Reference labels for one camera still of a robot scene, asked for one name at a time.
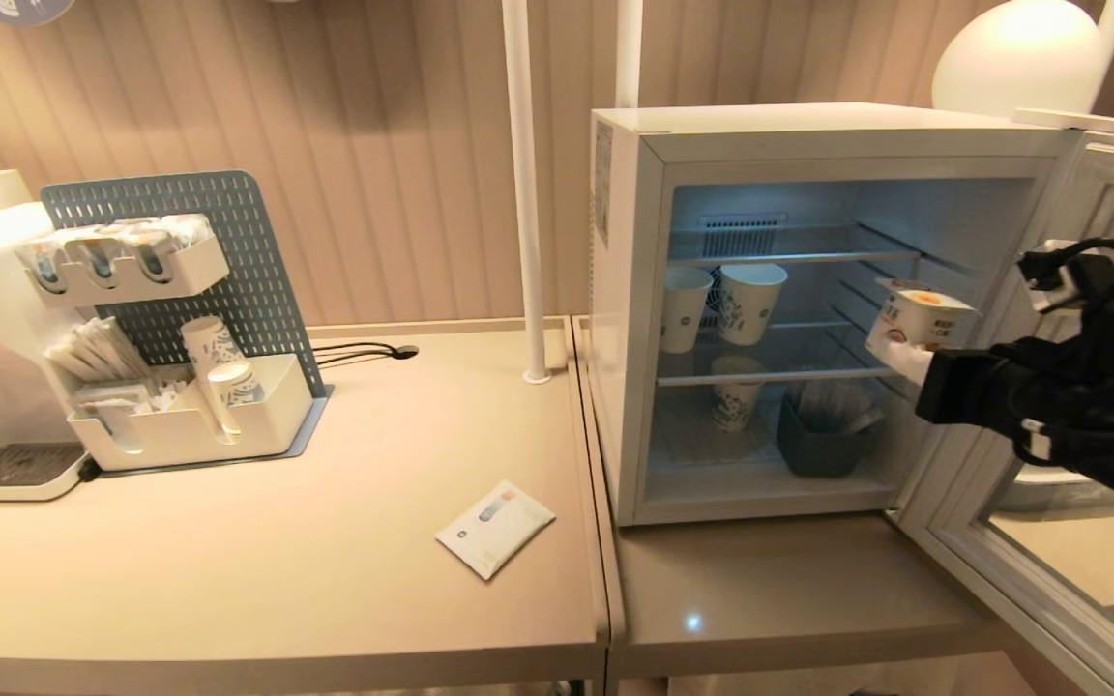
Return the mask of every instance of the white organizer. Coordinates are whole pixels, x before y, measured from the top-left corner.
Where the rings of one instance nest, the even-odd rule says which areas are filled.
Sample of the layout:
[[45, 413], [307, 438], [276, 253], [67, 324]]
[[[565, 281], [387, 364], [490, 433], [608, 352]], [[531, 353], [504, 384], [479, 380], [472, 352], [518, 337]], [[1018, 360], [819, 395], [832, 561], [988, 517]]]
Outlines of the white organizer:
[[291, 353], [248, 357], [248, 362], [261, 386], [265, 388], [265, 399], [256, 404], [231, 406], [231, 413], [243, 430], [242, 439], [234, 443], [216, 439], [221, 429], [212, 419], [212, 411], [203, 413], [198, 408], [203, 396], [195, 383], [179, 393], [168, 411], [129, 418], [138, 441], [145, 443], [138, 451], [124, 450], [97, 419], [71, 414], [67, 422], [106, 471], [283, 453], [295, 440], [312, 406], [312, 393], [304, 380], [304, 371]]
[[111, 259], [113, 277], [118, 285], [111, 290], [101, 287], [89, 277], [89, 269], [77, 263], [59, 265], [59, 272], [67, 281], [67, 291], [53, 294], [40, 286], [30, 269], [23, 269], [28, 281], [37, 290], [40, 301], [48, 307], [92, 307], [97, 304], [138, 303], [144, 300], [165, 300], [169, 296], [199, 295], [213, 283], [222, 281], [231, 272], [217, 238], [205, 238], [168, 257], [174, 269], [170, 282], [153, 282], [141, 272], [140, 263], [134, 256]]

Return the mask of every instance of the white packet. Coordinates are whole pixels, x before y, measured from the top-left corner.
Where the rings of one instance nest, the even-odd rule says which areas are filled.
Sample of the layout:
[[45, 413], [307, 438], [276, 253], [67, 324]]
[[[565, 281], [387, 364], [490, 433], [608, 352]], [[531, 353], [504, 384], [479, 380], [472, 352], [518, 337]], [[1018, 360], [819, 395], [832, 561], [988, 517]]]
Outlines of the white packet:
[[203, 213], [183, 213], [177, 216], [165, 216], [160, 225], [176, 238], [179, 249], [195, 246], [205, 238], [213, 238], [209, 218]]
[[446, 549], [489, 580], [518, 549], [556, 516], [504, 480], [450, 526], [437, 533]]

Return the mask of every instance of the sticker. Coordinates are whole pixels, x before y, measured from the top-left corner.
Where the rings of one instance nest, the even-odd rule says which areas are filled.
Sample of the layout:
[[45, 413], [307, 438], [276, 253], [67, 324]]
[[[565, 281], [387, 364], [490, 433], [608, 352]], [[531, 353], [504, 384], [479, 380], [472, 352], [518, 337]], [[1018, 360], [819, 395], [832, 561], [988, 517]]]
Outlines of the sticker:
[[613, 127], [596, 124], [596, 180], [592, 189], [592, 226], [600, 233], [600, 242], [609, 245], [609, 179], [613, 168]]

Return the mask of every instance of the table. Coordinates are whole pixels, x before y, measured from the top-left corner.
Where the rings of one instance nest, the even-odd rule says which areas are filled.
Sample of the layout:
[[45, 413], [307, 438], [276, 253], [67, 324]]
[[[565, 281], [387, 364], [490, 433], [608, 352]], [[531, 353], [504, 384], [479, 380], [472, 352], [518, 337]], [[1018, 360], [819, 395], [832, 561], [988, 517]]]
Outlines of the table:
[[[568, 320], [331, 326], [416, 344], [326, 372], [295, 459], [0, 502], [0, 693], [319, 693], [596, 679], [609, 638]], [[433, 539], [500, 480], [556, 512], [490, 582]]]
[[[587, 345], [575, 318], [576, 345]], [[587, 371], [584, 427], [593, 433]], [[592, 447], [597, 501], [605, 503]], [[1013, 640], [1003, 620], [880, 512], [602, 528], [613, 641], [607, 685], [962, 656]]]

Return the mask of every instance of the paper cup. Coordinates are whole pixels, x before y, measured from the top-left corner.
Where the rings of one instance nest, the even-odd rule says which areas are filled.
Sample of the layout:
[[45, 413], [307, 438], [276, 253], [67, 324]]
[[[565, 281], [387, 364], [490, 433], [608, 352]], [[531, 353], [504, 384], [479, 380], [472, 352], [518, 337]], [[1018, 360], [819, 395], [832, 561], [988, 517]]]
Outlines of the paper cup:
[[226, 406], [222, 393], [217, 393], [219, 384], [209, 382], [207, 379], [199, 380], [199, 391], [204, 405], [208, 406], [208, 412], [213, 414], [214, 439], [224, 444], [234, 444], [243, 439], [243, 429], [238, 427], [238, 420], [231, 414]]
[[217, 365], [208, 371], [208, 382], [226, 406], [256, 404], [265, 399], [265, 388], [247, 361]]
[[664, 272], [664, 308], [659, 316], [659, 349], [664, 353], [694, 350], [711, 287], [712, 274], [704, 269], [678, 266]]
[[788, 280], [776, 264], [721, 266], [721, 339], [737, 345], [754, 345], [764, 336], [773, 307]]
[[[745, 355], [722, 355], [712, 361], [712, 374], [751, 374], [764, 365]], [[712, 384], [712, 422], [724, 432], [742, 432], [755, 413], [761, 382]]]
[[187, 322], [179, 330], [183, 344], [192, 357], [195, 375], [205, 379], [209, 370], [217, 365], [242, 363], [244, 352], [240, 351], [231, 330], [222, 323], [222, 317], [198, 317]]

